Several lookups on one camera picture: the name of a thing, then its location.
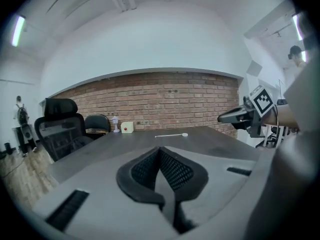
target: brick wall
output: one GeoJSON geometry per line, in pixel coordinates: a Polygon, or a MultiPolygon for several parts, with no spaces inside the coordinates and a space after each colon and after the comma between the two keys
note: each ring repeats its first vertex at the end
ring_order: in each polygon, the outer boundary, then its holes
{"type": "Polygon", "coordinates": [[[71,98],[86,117],[104,114],[119,123],[133,121],[135,130],[209,126],[237,137],[219,114],[238,106],[238,81],[205,73],[152,72],[112,77],[67,90],[55,98],[71,98]]]}

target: white stick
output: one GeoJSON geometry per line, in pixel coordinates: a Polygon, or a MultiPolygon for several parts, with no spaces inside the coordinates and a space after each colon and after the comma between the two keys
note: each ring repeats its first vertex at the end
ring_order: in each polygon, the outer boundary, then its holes
{"type": "Polygon", "coordinates": [[[179,135],[182,135],[183,137],[187,137],[187,136],[188,136],[188,133],[170,134],[170,135],[158,135],[158,136],[154,136],[154,137],[155,137],[155,138],[156,138],[156,137],[169,137],[169,136],[179,136],[179,135]]]}

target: chair headrest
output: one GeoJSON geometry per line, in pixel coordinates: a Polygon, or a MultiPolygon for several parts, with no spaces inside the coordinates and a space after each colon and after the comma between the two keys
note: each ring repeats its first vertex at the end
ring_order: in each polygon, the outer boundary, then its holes
{"type": "Polygon", "coordinates": [[[46,98],[44,117],[72,116],[78,111],[77,104],[70,98],[46,98]]]}

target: black mesh seat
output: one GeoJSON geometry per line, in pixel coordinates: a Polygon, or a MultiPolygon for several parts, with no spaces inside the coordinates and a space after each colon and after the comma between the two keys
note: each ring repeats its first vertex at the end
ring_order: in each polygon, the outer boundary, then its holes
{"type": "Polygon", "coordinates": [[[91,114],[87,116],[84,120],[85,129],[92,129],[95,132],[87,132],[87,136],[90,138],[96,140],[102,136],[104,136],[106,133],[103,132],[110,132],[110,122],[109,119],[104,114],[91,114]]]}
{"type": "Polygon", "coordinates": [[[54,161],[92,141],[77,104],[68,98],[46,98],[44,117],[34,123],[35,132],[54,161]]]}
{"type": "Polygon", "coordinates": [[[155,147],[124,164],[117,171],[116,181],[133,200],[162,207],[165,200],[155,192],[159,170],[174,191],[177,203],[197,198],[208,182],[205,168],[165,147],[155,147]]]}

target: floor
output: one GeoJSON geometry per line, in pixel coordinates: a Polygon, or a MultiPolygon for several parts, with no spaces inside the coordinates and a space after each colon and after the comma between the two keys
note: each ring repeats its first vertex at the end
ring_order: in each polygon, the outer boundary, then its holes
{"type": "Polygon", "coordinates": [[[11,198],[27,209],[55,188],[58,183],[46,174],[53,161],[47,151],[38,145],[36,153],[29,152],[25,158],[17,151],[0,160],[0,175],[11,198]]]}

